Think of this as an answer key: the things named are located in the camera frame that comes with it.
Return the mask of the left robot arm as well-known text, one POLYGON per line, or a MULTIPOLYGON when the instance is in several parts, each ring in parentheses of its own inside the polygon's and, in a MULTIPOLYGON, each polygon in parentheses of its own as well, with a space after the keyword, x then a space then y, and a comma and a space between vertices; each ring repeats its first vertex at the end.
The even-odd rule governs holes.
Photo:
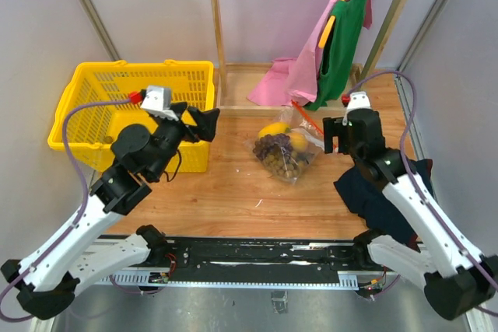
POLYGON ((7 282, 1 295, 16 288, 17 301, 27 313, 16 319, 2 315, 3 321, 49 320, 101 278, 131 265, 155 267, 172 259, 165 235, 153 225, 138 228, 134 235, 98 253, 85 253, 95 239, 151 193, 152 183, 167 175, 171 159, 181 155, 182 141, 214 139, 220 115, 219 109, 201 111, 185 102, 147 112, 156 122, 156 130, 143 124, 123 128, 110 147, 114 161, 92 186, 82 186, 82 203, 68 221, 31 255, 7 260, 1 266, 7 282))

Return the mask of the yellow mango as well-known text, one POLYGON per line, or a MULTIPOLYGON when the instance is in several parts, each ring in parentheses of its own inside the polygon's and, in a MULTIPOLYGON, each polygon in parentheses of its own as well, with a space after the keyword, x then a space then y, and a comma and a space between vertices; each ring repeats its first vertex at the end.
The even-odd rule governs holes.
POLYGON ((275 140, 287 137, 292 132, 290 126, 285 122, 275 122, 262 128, 258 132, 260 140, 275 140))

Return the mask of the dark red grape bunch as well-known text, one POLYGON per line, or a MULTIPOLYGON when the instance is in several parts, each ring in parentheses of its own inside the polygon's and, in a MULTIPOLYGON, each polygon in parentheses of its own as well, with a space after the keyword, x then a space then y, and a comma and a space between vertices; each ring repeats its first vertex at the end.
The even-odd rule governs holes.
POLYGON ((291 154, 293 147, 290 144, 289 136, 275 140, 256 140, 252 152, 263 161, 268 154, 291 154))

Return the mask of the longan fruit bunch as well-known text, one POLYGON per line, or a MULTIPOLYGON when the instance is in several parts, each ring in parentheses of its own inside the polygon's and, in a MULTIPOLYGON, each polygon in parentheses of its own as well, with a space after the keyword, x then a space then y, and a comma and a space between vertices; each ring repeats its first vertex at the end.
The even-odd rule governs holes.
POLYGON ((263 160, 263 165, 274 176, 286 180, 296 179, 302 171, 302 167, 295 159, 282 153, 268 154, 263 160))

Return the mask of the orange peach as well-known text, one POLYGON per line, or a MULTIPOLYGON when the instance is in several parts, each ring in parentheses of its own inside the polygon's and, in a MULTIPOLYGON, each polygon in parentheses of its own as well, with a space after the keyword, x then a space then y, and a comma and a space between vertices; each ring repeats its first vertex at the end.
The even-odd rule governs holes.
POLYGON ((290 144, 296 152, 305 152, 308 148, 307 138, 299 132, 291 131, 289 133, 290 144))

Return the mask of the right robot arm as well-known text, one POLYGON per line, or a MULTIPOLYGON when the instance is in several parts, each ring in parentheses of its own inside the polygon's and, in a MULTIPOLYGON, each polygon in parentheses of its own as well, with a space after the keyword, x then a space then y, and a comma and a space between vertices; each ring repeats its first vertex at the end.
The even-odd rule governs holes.
POLYGON ((454 320, 497 292, 497 257, 485 256, 440 209, 405 154, 387 147, 378 112, 349 111, 323 120, 324 150, 351 156, 361 175, 402 214, 425 245, 418 252, 388 234, 366 234, 352 251, 354 264, 369 270, 384 265, 421 289, 433 310, 454 320))

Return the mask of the clear zip top bag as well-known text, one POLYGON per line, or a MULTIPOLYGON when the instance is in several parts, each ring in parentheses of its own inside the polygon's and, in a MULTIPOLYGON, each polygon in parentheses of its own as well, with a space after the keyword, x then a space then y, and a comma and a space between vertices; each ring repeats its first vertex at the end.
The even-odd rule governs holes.
POLYGON ((244 142, 271 176, 294 184, 324 151, 321 129, 299 104, 283 108, 275 120, 244 142))

